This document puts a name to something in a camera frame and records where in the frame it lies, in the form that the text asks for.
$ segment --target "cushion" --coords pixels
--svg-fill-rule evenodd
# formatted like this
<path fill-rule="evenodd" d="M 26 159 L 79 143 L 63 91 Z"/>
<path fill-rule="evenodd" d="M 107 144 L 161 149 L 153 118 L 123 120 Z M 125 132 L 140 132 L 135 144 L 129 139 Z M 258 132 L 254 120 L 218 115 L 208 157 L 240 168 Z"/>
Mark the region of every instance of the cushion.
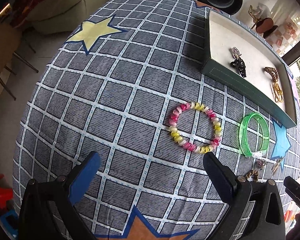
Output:
<path fill-rule="evenodd" d="M 28 15 L 28 21 L 42 21 L 62 14 L 81 0 L 44 0 Z"/>

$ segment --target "green plastic bracelet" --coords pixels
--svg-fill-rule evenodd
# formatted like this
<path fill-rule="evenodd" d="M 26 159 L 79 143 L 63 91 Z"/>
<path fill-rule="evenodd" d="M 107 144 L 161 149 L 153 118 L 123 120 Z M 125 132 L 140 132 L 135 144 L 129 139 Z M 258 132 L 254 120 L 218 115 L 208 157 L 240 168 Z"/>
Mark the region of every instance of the green plastic bracelet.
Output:
<path fill-rule="evenodd" d="M 261 149 L 258 150 L 257 152 L 251 152 L 248 143 L 247 130 L 251 118 L 257 120 L 262 130 L 262 138 L 263 138 L 262 145 L 261 145 Z M 251 113 L 243 118 L 239 129 L 239 143 L 240 143 L 240 149 L 246 157 L 254 157 L 254 158 L 262 157 L 267 152 L 269 147 L 269 128 L 266 123 L 266 120 L 262 117 L 261 114 Z"/>

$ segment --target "chair leg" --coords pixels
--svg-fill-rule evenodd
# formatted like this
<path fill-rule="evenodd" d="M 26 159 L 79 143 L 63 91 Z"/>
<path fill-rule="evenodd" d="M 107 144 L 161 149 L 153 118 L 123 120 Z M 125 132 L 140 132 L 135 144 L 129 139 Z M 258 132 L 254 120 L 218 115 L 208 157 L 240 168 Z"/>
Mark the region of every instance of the chair leg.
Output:
<path fill-rule="evenodd" d="M 8 68 L 7 66 L 4 66 L 4 68 L 5 68 L 6 70 L 8 70 L 10 73 L 12 73 L 12 74 L 16 75 L 16 73 L 15 73 L 15 72 L 13 72 L 13 71 L 12 71 L 12 69 Z"/>
<path fill-rule="evenodd" d="M 25 40 L 26 44 L 28 45 L 28 47 L 32 50 L 32 52 L 36 53 L 36 51 L 34 50 L 34 48 L 32 48 L 32 46 L 30 45 L 30 43 L 26 39 L 24 39 L 24 40 Z"/>
<path fill-rule="evenodd" d="M 32 66 L 28 61 L 26 61 L 23 57 L 21 57 L 19 54 L 17 54 L 16 52 L 13 53 L 13 55 L 21 60 L 24 64 L 26 64 L 28 67 L 32 68 L 34 71 L 36 71 L 37 73 L 39 72 L 39 70 L 37 70 L 34 66 Z"/>
<path fill-rule="evenodd" d="M 13 99 L 16 101 L 16 97 L 11 93 L 11 91 L 9 90 L 9 88 L 7 88 L 7 86 L 5 85 L 5 83 L 2 81 L 2 79 L 0 78 L 0 84 L 3 86 L 3 88 L 9 93 L 10 96 L 13 97 Z"/>

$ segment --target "star pattern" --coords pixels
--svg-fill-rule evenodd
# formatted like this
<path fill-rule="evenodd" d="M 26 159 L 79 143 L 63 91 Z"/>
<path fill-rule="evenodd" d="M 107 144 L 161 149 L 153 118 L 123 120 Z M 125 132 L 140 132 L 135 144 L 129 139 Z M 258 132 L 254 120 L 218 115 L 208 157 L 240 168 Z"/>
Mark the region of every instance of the star pattern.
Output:
<path fill-rule="evenodd" d="M 279 125 L 274 119 L 271 119 L 274 125 L 275 136 L 277 141 L 274 145 L 274 150 L 271 154 L 270 160 L 284 157 L 286 152 L 290 149 L 291 144 L 287 138 L 287 129 L 283 125 Z"/>
<path fill-rule="evenodd" d="M 195 5 L 196 5 L 197 8 L 208 7 L 209 9 L 214 9 L 214 10 L 216 10 L 217 12 L 222 13 L 219 9 L 217 9 L 217 8 L 211 6 L 211 5 L 208 5 L 208 4 L 199 2 L 199 1 L 195 1 Z"/>
<path fill-rule="evenodd" d="M 100 37 L 106 37 L 114 33 L 126 32 L 126 30 L 111 26 L 110 23 L 113 19 L 114 16 L 104 19 L 98 23 L 84 21 L 80 25 L 79 31 L 73 34 L 65 43 L 82 42 L 84 51 L 88 55 Z"/>
<path fill-rule="evenodd" d="M 97 235 L 96 238 L 99 240 L 109 239 L 123 239 L 123 240 L 187 240 L 193 236 L 199 230 L 191 230 L 186 232 L 174 233 L 172 235 L 161 235 L 159 234 L 140 213 L 140 211 L 133 206 L 131 215 L 127 222 L 127 226 L 122 236 L 109 236 L 109 235 Z"/>

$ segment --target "yellow star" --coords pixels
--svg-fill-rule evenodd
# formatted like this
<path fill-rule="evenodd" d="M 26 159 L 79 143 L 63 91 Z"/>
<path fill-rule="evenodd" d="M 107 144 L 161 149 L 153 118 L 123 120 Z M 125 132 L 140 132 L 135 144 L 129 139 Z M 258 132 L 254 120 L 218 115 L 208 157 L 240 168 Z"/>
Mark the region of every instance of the yellow star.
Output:
<path fill-rule="evenodd" d="M 65 43 L 82 42 L 83 48 L 86 54 L 88 54 L 100 37 L 105 37 L 113 33 L 125 32 L 125 30 L 110 25 L 113 18 L 114 16 L 98 23 L 91 21 L 82 22 L 80 30 L 72 35 Z"/>

